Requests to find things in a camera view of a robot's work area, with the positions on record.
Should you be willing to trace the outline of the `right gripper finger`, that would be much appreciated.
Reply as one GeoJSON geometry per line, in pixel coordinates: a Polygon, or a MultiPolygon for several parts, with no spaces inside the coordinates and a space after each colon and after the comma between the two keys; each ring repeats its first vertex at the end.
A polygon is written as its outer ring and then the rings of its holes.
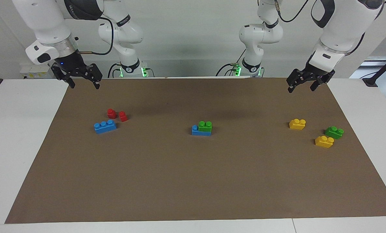
{"type": "Polygon", "coordinates": [[[95,63],[85,66],[84,78],[91,81],[96,90],[100,88],[99,82],[102,80],[102,73],[95,63]]]}
{"type": "Polygon", "coordinates": [[[73,79],[70,77],[70,74],[64,74],[64,72],[62,71],[62,69],[54,62],[52,65],[51,65],[51,70],[54,74],[54,77],[59,80],[59,81],[64,81],[65,83],[67,83],[69,85],[70,88],[74,88],[75,87],[75,82],[73,81],[73,79]]]}

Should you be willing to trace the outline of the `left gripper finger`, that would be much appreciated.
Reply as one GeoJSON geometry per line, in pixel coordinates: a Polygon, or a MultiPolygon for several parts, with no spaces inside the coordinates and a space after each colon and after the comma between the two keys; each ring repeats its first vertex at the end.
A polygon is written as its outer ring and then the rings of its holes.
{"type": "Polygon", "coordinates": [[[315,91],[318,86],[328,83],[334,74],[335,72],[329,72],[326,75],[316,76],[316,80],[310,86],[311,91],[315,91]]]}
{"type": "Polygon", "coordinates": [[[288,92],[292,93],[296,86],[305,83],[306,82],[305,78],[306,78],[305,69],[303,70],[294,69],[286,79],[288,84],[288,89],[287,89],[288,92]]]}

